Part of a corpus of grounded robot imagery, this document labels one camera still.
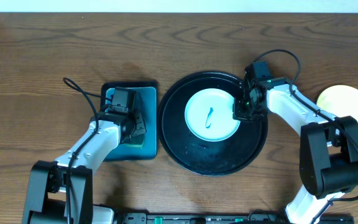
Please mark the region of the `yellow plate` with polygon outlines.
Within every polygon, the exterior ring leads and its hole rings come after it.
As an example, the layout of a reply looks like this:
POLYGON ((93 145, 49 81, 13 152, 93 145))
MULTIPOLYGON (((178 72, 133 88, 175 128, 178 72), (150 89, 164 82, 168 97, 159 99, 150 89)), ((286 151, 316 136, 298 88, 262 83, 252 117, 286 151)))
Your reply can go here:
POLYGON ((358 122, 358 89, 352 86, 331 86, 321 92, 316 104, 338 117, 352 116, 358 122))

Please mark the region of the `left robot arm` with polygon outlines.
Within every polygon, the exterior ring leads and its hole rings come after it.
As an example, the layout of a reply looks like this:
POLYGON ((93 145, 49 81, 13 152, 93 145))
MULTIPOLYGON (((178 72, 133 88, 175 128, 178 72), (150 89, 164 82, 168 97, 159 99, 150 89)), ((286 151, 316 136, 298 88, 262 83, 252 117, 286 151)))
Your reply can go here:
POLYGON ((114 210, 93 203, 93 176, 107 155, 146 132, 140 110, 107 105, 73 147, 31 171, 23 223, 114 223, 114 210))

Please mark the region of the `white plate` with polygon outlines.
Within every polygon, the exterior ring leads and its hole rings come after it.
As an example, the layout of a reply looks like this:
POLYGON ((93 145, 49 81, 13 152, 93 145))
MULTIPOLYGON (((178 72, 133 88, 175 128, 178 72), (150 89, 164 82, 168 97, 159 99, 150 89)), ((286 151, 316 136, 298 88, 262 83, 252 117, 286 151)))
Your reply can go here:
POLYGON ((195 93, 185 106, 185 122, 198 138, 218 142, 231 137, 240 121, 233 116, 234 97, 228 92, 208 88, 195 93))

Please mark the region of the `green scrubbing sponge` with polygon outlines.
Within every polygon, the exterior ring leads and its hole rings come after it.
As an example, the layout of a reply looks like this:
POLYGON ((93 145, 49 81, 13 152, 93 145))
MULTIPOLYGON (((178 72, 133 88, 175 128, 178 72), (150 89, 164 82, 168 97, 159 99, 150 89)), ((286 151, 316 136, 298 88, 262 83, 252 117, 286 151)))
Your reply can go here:
POLYGON ((131 138, 129 142, 126 143, 128 147, 142 148, 144 146, 144 137, 135 136, 131 138))

